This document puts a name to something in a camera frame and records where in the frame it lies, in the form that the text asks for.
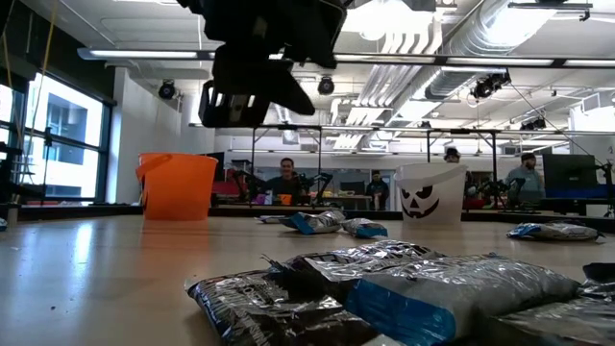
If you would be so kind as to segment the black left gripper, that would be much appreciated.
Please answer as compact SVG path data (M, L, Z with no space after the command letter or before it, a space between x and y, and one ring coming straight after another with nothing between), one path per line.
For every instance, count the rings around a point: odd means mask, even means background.
M301 115L315 108L291 73L292 62L335 67L334 46L347 17L339 0L178 0L205 20L204 34L221 45L215 80L268 79L269 98ZM285 61L269 61L280 54Z

